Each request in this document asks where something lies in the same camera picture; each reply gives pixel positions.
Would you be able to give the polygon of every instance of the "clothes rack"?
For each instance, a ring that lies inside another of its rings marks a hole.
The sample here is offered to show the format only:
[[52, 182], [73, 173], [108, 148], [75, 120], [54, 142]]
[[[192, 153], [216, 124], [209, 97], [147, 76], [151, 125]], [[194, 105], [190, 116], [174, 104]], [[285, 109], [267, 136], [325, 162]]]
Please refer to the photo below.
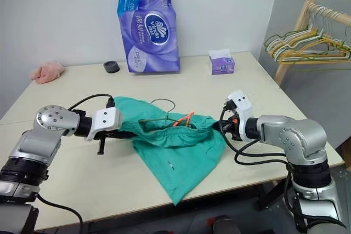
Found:
[[[320, 5], [317, 5], [316, 0], [306, 0], [302, 6], [300, 15], [297, 19], [297, 22], [295, 24], [295, 28], [294, 30], [304, 30], [307, 29], [308, 27], [308, 23], [311, 17], [311, 14], [313, 12], [315, 12], [316, 8], [319, 7]], [[327, 17], [327, 15], [331, 12], [331, 11], [335, 11], [331, 8], [325, 9], [322, 13], [320, 13], [319, 15]], [[334, 21], [339, 22], [341, 24], [344, 24], [348, 27], [351, 27], [351, 16], [345, 13], [341, 13], [340, 15], [336, 16], [334, 18]], [[276, 73], [275, 73], [275, 82], [281, 86], [285, 75], [288, 71], [288, 69], [291, 67], [291, 65], [283, 65], [280, 64]]]

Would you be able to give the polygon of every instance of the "plastic packaging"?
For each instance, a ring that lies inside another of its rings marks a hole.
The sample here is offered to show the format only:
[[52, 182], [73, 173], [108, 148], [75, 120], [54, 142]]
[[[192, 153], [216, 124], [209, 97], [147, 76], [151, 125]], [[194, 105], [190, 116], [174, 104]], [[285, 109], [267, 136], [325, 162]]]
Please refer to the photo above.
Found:
[[171, 0], [119, 0], [117, 13], [130, 72], [180, 70]]

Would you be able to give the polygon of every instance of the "white wall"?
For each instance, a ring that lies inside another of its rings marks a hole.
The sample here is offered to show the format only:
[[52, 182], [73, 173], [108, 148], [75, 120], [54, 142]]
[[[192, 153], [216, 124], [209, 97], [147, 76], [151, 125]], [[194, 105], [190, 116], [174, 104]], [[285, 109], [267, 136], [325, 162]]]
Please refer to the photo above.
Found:
[[[124, 60], [118, 0], [1, 0], [0, 117], [47, 60]], [[209, 49], [258, 56], [274, 0], [172, 0], [181, 56]]]
[[[302, 4], [305, 0], [275, 0], [271, 14], [267, 37], [276, 33], [284, 34], [293, 29]], [[335, 10], [351, 14], [350, 0], [317, 0], [318, 3], [326, 5]], [[332, 24], [333, 36], [345, 39], [345, 26], [334, 22]], [[348, 45], [351, 45], [351, 28], [347, 31]], [[272, 75], [278, 65], [262, 49], [259, 62]], [[299, 66], [298, 69], [330, 69], [351, 68], [350, 63], [319, 66]], [[282, 84], [282, 89], [303, 111], [303, 113], [319, 122], [327, 132], [328, 141], [334, 147], [338, 147], [351, 135], [350, 101], [351, 101], [351, 70], [343, 71], [318, 71], [299, 72], [290, 71]]]

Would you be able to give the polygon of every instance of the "table surface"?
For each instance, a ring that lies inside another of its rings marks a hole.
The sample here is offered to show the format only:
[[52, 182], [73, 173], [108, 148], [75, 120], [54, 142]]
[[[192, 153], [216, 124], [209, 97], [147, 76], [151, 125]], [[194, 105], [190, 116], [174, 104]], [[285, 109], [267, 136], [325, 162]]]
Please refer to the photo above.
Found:
[[[45, 105], [68, 108], [82, 98], [96, 93], [129, 96], [151, 101], [168, 98], [175, 102], [175, 112], [195, 111], [219, 118], [227, 96], [242, 90], [254, 105], [254, 114], [286, 115], [295, 119], [304, 114], [270, 78], [251, 53], [233, 54], [235, 72], [210, 74], [208, 57], [181, 58], [181, 73], [132, 74], [120, 63], [120, 72], [108, 74], [102, 64], [67, 67], [64, 74], [47, 84], [32, 82], [0, 121], [0, 164], [19, 140], [31, 129], [35, 114]], [[95, 98], [79, 109], [88, 113], [104, 108], [105, 98]], [[160, 102], [167, 109], [169, 104]], [[242, 142], [233, 142], [237, 148]], [[342, 164], [336, 151], [327, 144], [329, 164]], [[133, 150], [128, 140], [107, 139], [105, 154], [98, 156], [98, 142], [86, 142], [74, 136], [63, 137], [61, 148], [49, 167], [49, 179], [41, 184], [47, 200], [77, 210], [84, 221], [122, 215], [170, 204], [171, 200], [151, 171]], [[277, 147], [257, 144], [249, 152], [276, 152]], [[285, 166], [270, 163], [242, 166], [234, 162], [227, 147], [217, 167], [185, 199], [219, 193], [286, 176]], [[77, 223], [70, 212], [34, 203], [40, 214], [36, 229]]]

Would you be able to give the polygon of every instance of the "tissue box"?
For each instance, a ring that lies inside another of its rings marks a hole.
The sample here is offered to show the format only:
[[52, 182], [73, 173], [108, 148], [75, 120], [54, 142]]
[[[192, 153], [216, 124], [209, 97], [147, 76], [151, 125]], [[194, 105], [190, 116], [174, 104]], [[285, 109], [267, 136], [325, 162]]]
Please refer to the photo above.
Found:
[[210, 69], [212, 75], [234, 72], [234, 59], [229, 49], [210, 50]]

